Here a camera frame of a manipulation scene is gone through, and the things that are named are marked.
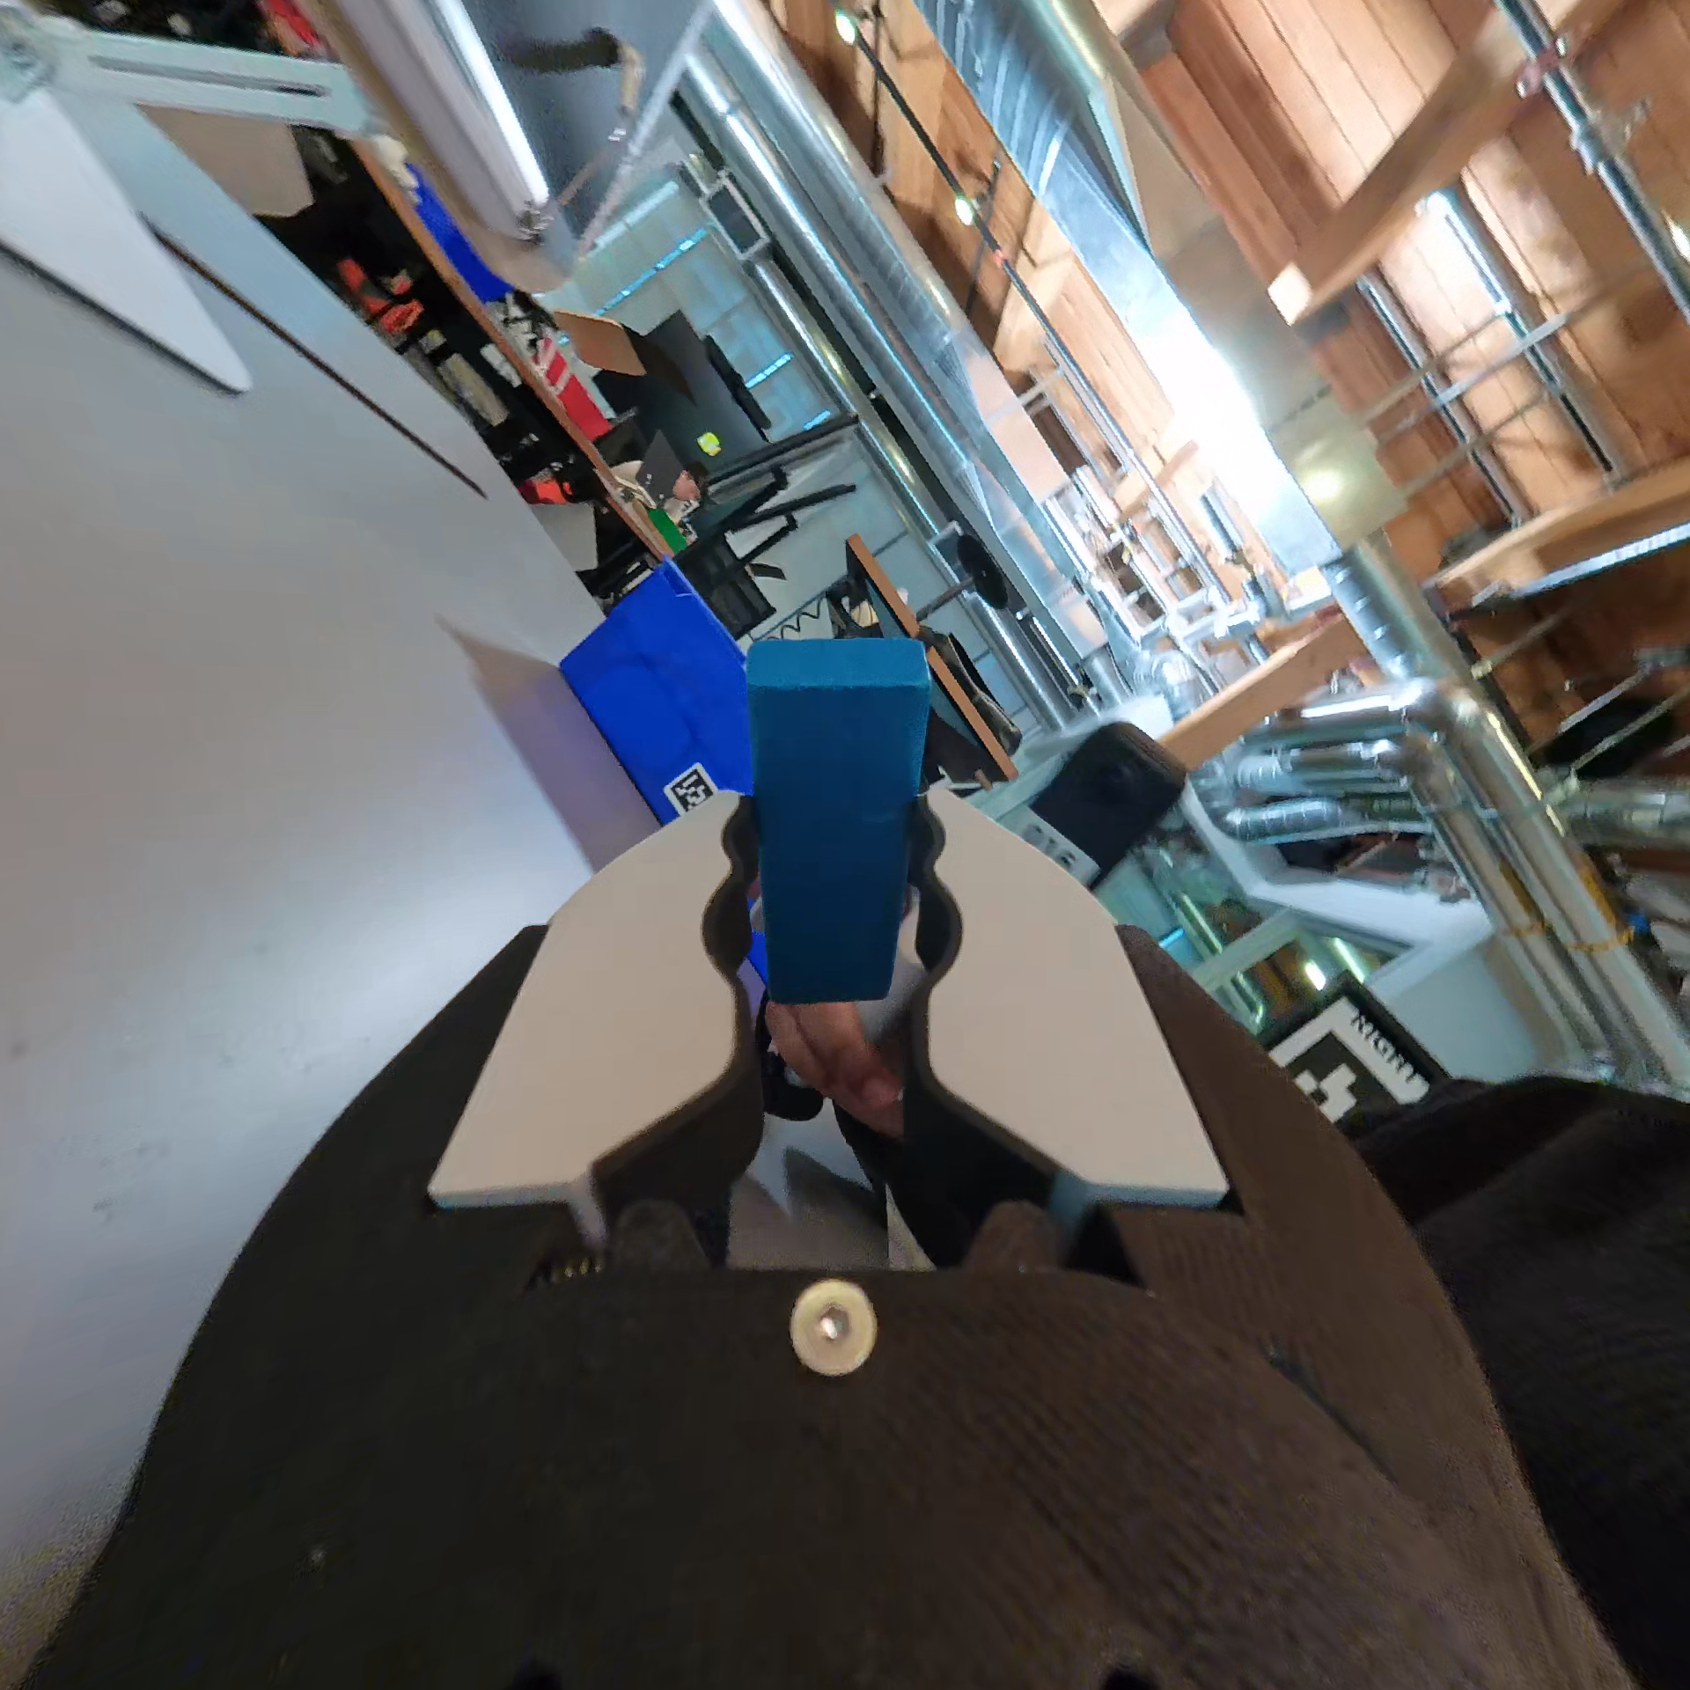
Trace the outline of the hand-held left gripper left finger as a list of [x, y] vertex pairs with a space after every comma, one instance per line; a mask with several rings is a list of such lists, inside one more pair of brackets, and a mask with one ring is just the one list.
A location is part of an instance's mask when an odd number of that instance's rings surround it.
[[752, 801], [711, 796], [566, 899], [429, 1181], [442, 1211], [729, 1202], [765, 1132], [755, 853]]

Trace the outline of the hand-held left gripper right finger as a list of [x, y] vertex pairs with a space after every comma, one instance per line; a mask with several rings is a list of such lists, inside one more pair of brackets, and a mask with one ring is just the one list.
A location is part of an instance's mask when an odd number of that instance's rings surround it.
[[911, 1164], [961, 1213], [1218, 1205], [1229, 1181], [1104, 906], [947, 791], [920, 822]]

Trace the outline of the blue foam block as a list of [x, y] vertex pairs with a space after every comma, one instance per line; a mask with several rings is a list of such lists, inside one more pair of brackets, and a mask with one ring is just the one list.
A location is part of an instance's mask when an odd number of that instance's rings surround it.
[[881, 1000], [894, 983], [928, 680], [911, 640], [765, 640], [747, 656], [773, 1002]]

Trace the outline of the blue bin with marker sticker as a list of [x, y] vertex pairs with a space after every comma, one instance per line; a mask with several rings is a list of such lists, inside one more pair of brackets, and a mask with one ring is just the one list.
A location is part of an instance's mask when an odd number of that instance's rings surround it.
[[633, 585], [560, 671], [661, 825], [752, 791], [747, 656], [675, 563]]

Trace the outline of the person's right hand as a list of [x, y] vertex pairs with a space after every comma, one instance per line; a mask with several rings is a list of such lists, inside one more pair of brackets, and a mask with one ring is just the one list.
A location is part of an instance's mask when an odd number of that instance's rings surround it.
[[897, 1030], [873, 1043], [850, 1002], [770, 1002], [767, 1029], [782, 1065], [833, 1108], [840, 1128], [902, 1139], [906, 1056]]

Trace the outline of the wooden beam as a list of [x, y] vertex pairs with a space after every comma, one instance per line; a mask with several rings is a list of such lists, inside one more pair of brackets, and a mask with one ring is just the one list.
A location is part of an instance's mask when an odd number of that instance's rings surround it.
[[1158, 744], [1185, 772], [1194, 772], [1267, 718], [1301, 707], [1363, 659], [1365, 647], [1349, 620], [1321, 620], [1177, 721], [1158, 737]]

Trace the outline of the tilted wooden standing desk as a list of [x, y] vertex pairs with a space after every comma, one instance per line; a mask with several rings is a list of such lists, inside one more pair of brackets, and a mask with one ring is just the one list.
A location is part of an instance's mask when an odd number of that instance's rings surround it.
[[922, 647], [928, 680], [923, 786], [992, 790], [1016, 777], [1019, 772], [1014, 752], [1021, 744], [1021, 733], [958, 640], [917, 620], [915, 610], [856, 536], [846, 539], [846, 580], [862, 589], [884, 640]]

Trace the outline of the framed marker poster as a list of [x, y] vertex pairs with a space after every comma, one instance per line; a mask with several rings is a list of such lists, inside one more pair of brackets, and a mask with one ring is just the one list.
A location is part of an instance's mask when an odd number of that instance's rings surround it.
[[1423, 1045], [1354, 981], [1261, 1037], [1267, 1056], [1344, 1133], [1417, 1108], [1449, 1078]]

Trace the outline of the black mesh office chair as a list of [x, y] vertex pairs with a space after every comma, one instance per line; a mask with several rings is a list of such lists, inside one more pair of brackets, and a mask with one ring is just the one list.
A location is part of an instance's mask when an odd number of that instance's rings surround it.
[[775, 606], [755, 567], [735, 553], [729, 539], [699, 539], [684, 548], [674, 561], [732, 640], [751, 639], [775, 619]]

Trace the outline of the silver ventilation ducts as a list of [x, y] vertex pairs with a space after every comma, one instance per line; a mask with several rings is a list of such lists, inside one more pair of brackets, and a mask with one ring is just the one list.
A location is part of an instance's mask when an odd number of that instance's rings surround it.
[[[933, 264], [896, 214], [826, 104], [759, 4], [702, 4], [690, 28], [677, 100], [749, 186], [752, 211], [821, 306], [821, 325], [865, 365], [958, 508], [993, 544], [1009, 581], [1027, 592], [1064, 659], [1102, 659], [1109, 702], [1126, 698], [1109, 624], [1084, 600], [1086, 572], [1071, 533], [1032, 490], [1041, 438]], [[1632, 1083], [1686, 1093], [1686, 1024], [1617, 927], [1583, 852], [1551, 816], [1502, 721], [1425, 592], [1384, 537], [1324, 565], [1338, 592], [1338, 632], [1359, 636], [1391, 680], [1401, 739], [1427, 734], [1434, 768], [1454, 772], [1463, 809], [1444, 832], [1474, 833], [1465, 864], [1502, 896], [1525, 892], [1549, 924], [1528, 940], [1528, 968]]]

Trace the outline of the black monitor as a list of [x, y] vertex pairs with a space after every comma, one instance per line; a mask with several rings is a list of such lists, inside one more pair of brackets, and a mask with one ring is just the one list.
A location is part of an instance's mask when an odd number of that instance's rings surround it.
[[652, 331], [633, 331], [642, 362], [633, 407], [653, 434], [685, 455], [738, 457], [768, 445], [773, 422], [719, 346], [671, 313]]

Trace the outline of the long wooden desk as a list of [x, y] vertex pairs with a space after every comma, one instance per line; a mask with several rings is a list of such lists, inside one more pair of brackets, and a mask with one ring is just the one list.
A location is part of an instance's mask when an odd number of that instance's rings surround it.
[[650, 519], [650, 511], [642, 506], [642, 501], [631, 491], [620, 487], [597, 445], [570, 414], [562, 392], [547, 383], [543, 370], [535, 368], [529, 354], [500, 328], [500, 322], [489, 315], [474, 290], [464, 284], [457, 268], [451, 264], [451, 255], [440, 248], [422, 218], [417, 214], [417, 205], [407, 192], [407, 183], [394, 180], [379, 147], [361, 140], [350, 140], [350, 147], [370, 178], [373, 192], [389, 204], [400, 225], [409, 232], [420, 253], [432, 266], [434, 275], [445, 283], [459, 306], [464, 308], [482, 334], [484, 344], [496, 348], [504, 365], [514, 370], [521, 381], [521, 389], [545, 408], [556, 425], [570, 438], [577, 455], [592, 467], [597, 485], [620, 508], [620, 518], [630, 533], [639, 537], [653, 559], [670, 563], [675, 555], [675, 548], [663, 539], [661, 530]]

